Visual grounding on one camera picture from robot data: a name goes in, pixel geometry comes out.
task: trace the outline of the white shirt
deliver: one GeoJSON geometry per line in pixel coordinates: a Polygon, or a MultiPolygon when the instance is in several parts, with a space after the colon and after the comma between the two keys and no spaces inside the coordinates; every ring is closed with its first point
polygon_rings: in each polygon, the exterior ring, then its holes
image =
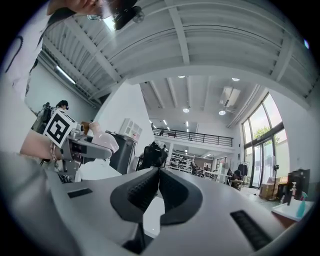
{"type": "Polygon", "coordinates": [[[25,105],[27,83],[42,46],[39,43],[50,16],[45,4],[25,25],[7,53],[0,69],[0,151],[20,152],[36,120],[25,105]]]}

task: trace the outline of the cardboard box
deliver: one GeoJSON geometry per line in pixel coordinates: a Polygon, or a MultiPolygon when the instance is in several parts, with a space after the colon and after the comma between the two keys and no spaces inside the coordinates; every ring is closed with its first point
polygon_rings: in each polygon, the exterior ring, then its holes
{"type": "Polygon", "coordinates": [[[275,184],[275,187],[274,187],[274,184],[261,184],[259,197],[264,199],[269,199],[275,196],[277,192],[278,192],[277,184],[275,184]]]}

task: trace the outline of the floor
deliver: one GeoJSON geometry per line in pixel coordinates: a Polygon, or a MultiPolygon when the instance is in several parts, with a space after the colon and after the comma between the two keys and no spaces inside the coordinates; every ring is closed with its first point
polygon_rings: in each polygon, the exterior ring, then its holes
{"type": "Polygon", "coordinates": [[[244,197],[247,197],[250,201],[259,204],[260,206],[266,208],[270,212],[272,207],[279,205],[278,201],[268,201],[266,199],[261,198],[259,196],[259,192],[260,192],[259,189],[249,188],[246,186],[241,188],[241,191],[240,191],[240,193],[244,197]]]}

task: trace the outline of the storage rack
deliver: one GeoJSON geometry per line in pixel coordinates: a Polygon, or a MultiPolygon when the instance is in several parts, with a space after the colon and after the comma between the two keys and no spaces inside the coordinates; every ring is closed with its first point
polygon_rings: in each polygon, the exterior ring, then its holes
{"type": "Polygon", "coordinates": [[[192,167],[187,165],[188,163],[192,163],[193,165],[195,164],[194,155],[172,152],[171,159],[167,162],[167,168],[190,174],[192,172],[192,167]]]}

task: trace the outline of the air conditioner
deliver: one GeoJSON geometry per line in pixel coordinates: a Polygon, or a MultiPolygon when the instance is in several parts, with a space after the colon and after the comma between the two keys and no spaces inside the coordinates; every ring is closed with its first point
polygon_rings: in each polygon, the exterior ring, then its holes
{"type": "Polygon", "coordinates": [[[233,87],[224,87],[220,98],[220,104],[226,108],[233,106],[236,103],[239,94],[240,90],[238,89],[233,87]]]}

